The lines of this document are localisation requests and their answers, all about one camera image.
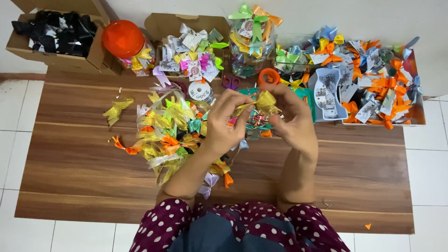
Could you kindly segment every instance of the orange lid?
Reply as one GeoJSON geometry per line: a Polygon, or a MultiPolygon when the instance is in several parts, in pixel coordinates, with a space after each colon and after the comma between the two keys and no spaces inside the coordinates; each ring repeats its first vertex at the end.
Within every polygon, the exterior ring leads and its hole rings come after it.
{"type": "Polygon", "coordinates": [[[130,58],[143,48],[145,37],[131,21],[118,20],[104,28],[103,44],[112,55],[118,58],[130,58]]]}
{"type": "Polygon", "coordinates": [[[277,85],[280,81],[280,75],[272,68],[265,68],[258,76],[258,85],[274,84],[277,85]]]}

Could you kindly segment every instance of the maroon polka dot fabric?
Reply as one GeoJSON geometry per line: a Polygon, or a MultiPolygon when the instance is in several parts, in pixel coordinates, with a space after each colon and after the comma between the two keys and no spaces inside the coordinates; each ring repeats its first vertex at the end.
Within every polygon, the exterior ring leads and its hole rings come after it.
{"type": "MultiPolygon", "coordinates": [[[[257,243],[260,237],[280,248],[278,251],[349,252],[320,209],[309,204],[297,204],[282,214],[273,205],[261,202],[210,206],[199,203],[190,209],[180,199],[164,200],[145,213],[129,251],[167,251],[174,240],[192,230],[194,225],[212,223],[197,221],[210,216],[219,216],[219,221],[227,223],[225,228],[232,228],[230,234],[235,240],[226,242],[233,251],[244,251],[247,243],[257,243]]],[[[207,230],[211,228],[225,229],[223,225],[216,225],[208,226],[207,230]]]]}

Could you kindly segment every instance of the polka dot sleeve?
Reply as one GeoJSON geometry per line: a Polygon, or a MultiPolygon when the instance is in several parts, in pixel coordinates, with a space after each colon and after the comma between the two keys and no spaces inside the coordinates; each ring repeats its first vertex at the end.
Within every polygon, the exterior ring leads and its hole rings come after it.
{"type": "Polygon", "coordinates": [[[319,208],[298,204],[288,209],[285,216],[294,226],[297,240],[305,237],[324,252],[350,251],[319,208]]]}
{"type": "Polygon", "coordinates": [[[191,209],[179,199],[167,199],[142,218],[129,252],[167,251],[174,239],[188,226],[191,209]]]}

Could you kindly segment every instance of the scissors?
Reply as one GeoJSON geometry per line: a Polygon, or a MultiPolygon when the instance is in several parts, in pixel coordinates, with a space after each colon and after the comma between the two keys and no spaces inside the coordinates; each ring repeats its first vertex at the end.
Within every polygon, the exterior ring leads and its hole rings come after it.
{"type": "Polygon", "coordinates": [[[234,78],[232,78],[232,79],[230,79],[230,78],[228,78],[228,77],[224,77],[224,78],[223,78],[222,85],[223,85],[225,88],[229,88],[229,89],[232,89],[232,90],[236,90],[237,88],[240,87],[240,85],[241,85],[241,81],[240,81],[240,79],[239,79],[238,77],[234,77],[234,78]]]}

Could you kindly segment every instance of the cardboard box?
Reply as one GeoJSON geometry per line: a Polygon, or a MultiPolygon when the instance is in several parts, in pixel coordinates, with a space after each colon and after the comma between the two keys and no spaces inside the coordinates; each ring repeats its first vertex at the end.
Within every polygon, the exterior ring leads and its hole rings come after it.
{"type": "MultiPolygon", "coordinates": [[[[167,14],[167,13],[152,13],[145,20],[145,28],[151,36],[153,41],[162,41],[166,39],[167,36],[173,35],[175,37],[180,37],[179,32],[181,24],[185,23],[188,27],[196,32],[206,30],[208,33],[215,28],[224,37],[223,42],[228,43],[228,36],[230,33],[230,27],[227,20],[224,17],[214,17],[214,16],[191,16],[191,15],[181,15],[181,14],[167,14]]],[[[161,47],[155,47],[156,49],[156,65],[159,64],[161,59],[161,47]]],[[[213,49],[215,56],[225,59],[225,55],[228,49],[213,49]]],[[[223,72],[215,77],[212,81],[214,84],[221,84],[223,72]]],[[[183,83],[190,83],[187,77],[179,76],[169,76],[168,79],[173,81],[180,81],[183,83]]]]}
{"type": "MultiPolygon", "coordinates": [[[[101,35],[103,27],[110,23],[109,16],[102,7],[99,0],[77,0],[77,1],[59,1],[59,0],[11,0],[23,12],[29,13],[31,10],[55,10],[61,13],[71,11],[78,12],[80,15],[90,15],[90,19],[97,27],[97,33],[90,48],[87,58],[71,55],[47,53],[32,51],[29,48],[29,38],[17,35],[12,32],[6,50],[26,60],[44,62],[48,66],[56,66],[64,71],[119,75],[122,68],[118,68],[113,61],[114,57],[102,45],[101,35]]],[[[35,14],[22,14],[18,21],[26,22],[33,19],[35,14]]]]}

